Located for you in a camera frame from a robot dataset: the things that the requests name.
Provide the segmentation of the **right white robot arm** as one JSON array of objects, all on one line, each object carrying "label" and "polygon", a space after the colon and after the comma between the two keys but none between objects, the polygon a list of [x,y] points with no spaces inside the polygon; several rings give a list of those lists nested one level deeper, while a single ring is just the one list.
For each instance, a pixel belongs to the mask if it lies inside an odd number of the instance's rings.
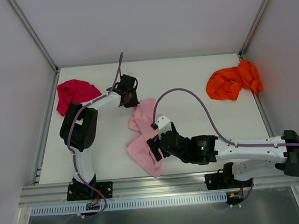
[{"label": "right white robot arm", "polygon": [[226,142],[215,135],[182,137],[172,125],[165,133],[147,140],[155,160],[174,156],[183,163],[208,165],[226,161],[221,181],[234,187],[241,181],[269,176],[276,171],[299,177],[299,136],[295,131],[284,131],[281,136],[246,142]]}]

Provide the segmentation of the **pink t shirt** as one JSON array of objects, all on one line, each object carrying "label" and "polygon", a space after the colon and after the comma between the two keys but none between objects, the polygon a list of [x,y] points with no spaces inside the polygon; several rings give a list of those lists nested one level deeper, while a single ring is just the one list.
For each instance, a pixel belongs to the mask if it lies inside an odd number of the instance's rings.
[{"label": "pink t shirt", "polygon": [[151,127],[155,103],[156,99],[148,98],[141,100],[140,103],[133,108],[128,128],[137,132],[138,136],[127,143],[126,146],[130,157],[132,157],[148,175],[158,178],[161,175],[162,161],[156,160],[147,145],[147,141],[158,134],[158,131],[153,130]]}]

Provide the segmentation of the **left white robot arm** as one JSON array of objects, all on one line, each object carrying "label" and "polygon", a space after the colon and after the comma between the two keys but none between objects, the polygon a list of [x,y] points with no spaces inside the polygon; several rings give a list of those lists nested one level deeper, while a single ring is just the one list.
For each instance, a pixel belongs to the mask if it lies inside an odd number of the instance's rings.
[{"label": "left white robot arm", "polygon": [[90,83],[79,80],[71,82],[73,87],[80,85],[82,90],[68,91],[65,83],[58,86],[60,102],[57,111],[64,117],[59,133],[74,159],[71,192],[91,199],[98,186],[88,149],[96,137],[99,113],[118,107],[127,109],[137,106],[138,80],[127,74],[118,75],[104,94],[98,89],[92,90]]}]

